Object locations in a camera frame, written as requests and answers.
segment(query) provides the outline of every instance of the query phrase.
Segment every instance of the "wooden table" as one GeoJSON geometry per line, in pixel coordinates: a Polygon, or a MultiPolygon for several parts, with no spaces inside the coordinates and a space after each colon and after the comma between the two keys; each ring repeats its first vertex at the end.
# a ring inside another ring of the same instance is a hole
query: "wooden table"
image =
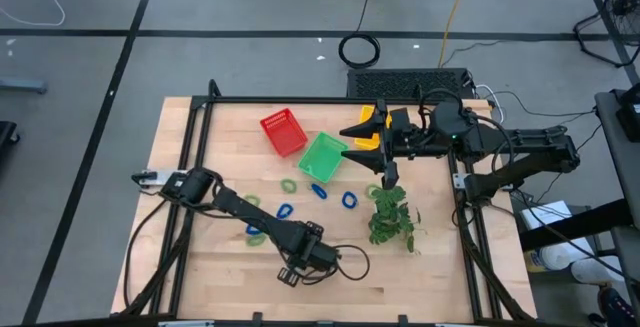
{"type": "MultiPolygon", "coordinates": [[[[465,101],[476,112],[488,115],[486,101],[465,101]]],[[[156,131],[149,169],[175,169],[190,98],[165,99],[156,131]]],[[[251,319],[253,312],[265,320],[339,320],[394,322],[406,314],[411,322],[472,322],[462,247],[458,229],[451,223],[454,208],[450,172],[446,158],[397,159],[400,181],[415,219],[422,215],[422,228],[415,241],[420,254],[407,252],[405,244],[393,239],[374,246],[368,241],[367,223],[374,203],[364,197],[365,187],[380,183],[380,175],[349,160],[343,160],[327,186],[329,197],[320,200],[305,187],[312,179],[297,168],[304,151],[287,158],[276,155],[259,120],[290,108],[311,141],[325,131],[354,147],[353,139],[338,131],[358,122],[359,105],[225,104],[216,103],[204,166],[222,174],[227,186],[239,196],[254,194],[260,207],[275,214],[284,202],[295,211],[292,220],[314,221],[325,228],[323,241],[329,245],[355,244],[371,258],[371,271],[359,282],[336,274],[315,286],[291,288],[276,279],[283,262],[266,242],[259,247],[245,244],[245,225],[234,220],[211,220],[197,216],[192,232],[179,318],[251,319]],[[280,180],[291,178],[298,192],[284,194],[280,180]],[[353,210],[344,208],[341,198],[353,191],[359,198],[353,210]]],[[[414,123],[419,123],[416,106],[409,106],[414,123]]],[[[196,123],[190,163],[195,157],[200,123],[196,123]]],[[[476,164],[477,172],[489,171],[489,158],[476,164]]],[[[159,197],[141,195],[135,227],[159,202],[159,197]]],[[[511,209],[508,194],[498,192],[493,203],[511,209]]],[[[157,267],[168,207],[155,216],[140,233],[132,256],[131,298],[140,291],[157,267]]],[[[493,267],[509,292],[525,311],[535,316],[535,307],[522,258],[513,217],[485,209],[485,224],[493,267]]],[[[363,271],[362,256],[343,250],[341,265],[353,275],[363,271]]],[[[485,282],[477,270],[483,314],[490,316],[485,282]]],[[[167,310],[173,272],[165,281],[161,311],[167,310]]],[[[113,311],[123,309],[122,277],[115,294],[113,311]]]]}

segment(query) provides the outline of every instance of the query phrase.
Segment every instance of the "table leg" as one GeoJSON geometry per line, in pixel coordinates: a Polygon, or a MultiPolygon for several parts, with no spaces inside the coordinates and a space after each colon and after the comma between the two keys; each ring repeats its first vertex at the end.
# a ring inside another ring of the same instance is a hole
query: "table leg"
{"type": "MultiPolygon", "coordinates": [[[[553,222],[549,227],[569,239],[594,235],[610,230],[615,226],[633,224],[629,205],[625,199],[619,199],[577,214],[571,218],[553,222]]],[[[520,245],[523,251],[542,248],[563,242],[544,226],[520,234],[520,245]]]]}

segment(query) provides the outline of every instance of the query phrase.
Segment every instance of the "green leaves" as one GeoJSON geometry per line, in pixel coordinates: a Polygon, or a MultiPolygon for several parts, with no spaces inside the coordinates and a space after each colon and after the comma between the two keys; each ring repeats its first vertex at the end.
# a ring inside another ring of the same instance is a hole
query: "green leaves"
{"type": "MultiPolygon", "coordinates": [[[[371,215],[369,221],[369,230],[371,231],[369,242],[379,245],[403,232],[403,240],[406,239],[407,249],[413,253],[415,227],[409,216],[408,203],[400,203],[405,199],[406,192],[402,187],[396,186],[391,190],[375,189],[371,195],[375,198],[378,211],[371,215]]],[[[422,218],[420,212],[417,213],[418,223],[420,223],[422,218]]]]}

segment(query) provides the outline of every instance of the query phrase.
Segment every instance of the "plastic ring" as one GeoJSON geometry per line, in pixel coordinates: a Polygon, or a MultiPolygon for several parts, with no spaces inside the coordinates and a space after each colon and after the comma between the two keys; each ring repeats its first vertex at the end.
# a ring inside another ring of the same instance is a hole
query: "plastic ring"
{"type": "Polygon", "coordinates": [[[251,236],[247,238],[247,246],[249,247],[257,247],[264,243],[267,240],[267,236],[264,233],[260,233],[259,235],[251,236]]]}
{"type": "Polygon", "coordinates": [[[293,213],[293,206],[288,203],[283,203],[282,206],[278,209],[278,213],[276,213],[276,217],[278,219],[285,219],[293,213]]]}
{"type": "Polygon", "coordinates": [[[352,209],[354,208],[356,205],[358,204],[358,199],[356,198],[356,195],[353,194],[353,192],[345,192],[344,195],[342,196],[342,205],[345,206],[348,209],[352,209]],[[351,204],[347,203],[347,197],[351,197],[352,202],[351,204]]]}
{"type": "Polygon", "coordinates": [[[373,195],[371,194],[373,191],[375,191],[376,189],[380,189],[380,187],[378,187],[377,185],[374,184],[370,184],[367,186],[367,189],[365,189],[364,191],[364,195],[367,196],[368,199],[376,199],[375,197],[373,197],[373,195]]]}
{"type": "Polygon", "coordinates": [[[282,181],[280,181],[280,187],[282,187],[282,190],[285,193],[296,193],[296,191],[298,190],[298,186],[296,185],[296,182],[288,178],[285,178],[282,181]]]}
{"type": "Polygon", "coordinates": [[[327,192],[322,187],[318,186],[315,183],[312,183],[311,189],[313,190],[313,192],[315,192],[318,195],[318,197],[322,199],[327,199],[327,192]]]}
{"type": "Polygon", "coordinates": [[[256,207],[260,206],[260,198],[258,198],[258,196],[246,195],[244,196],[244,199],[256,207]]]}
{"type": "Polygon", "coordinates": [[[249,236],[257,236],[261,233],[262,231],[260,231],[259,229],[253,227],[252,225],[247,225],[247,234],[249,236]]]}

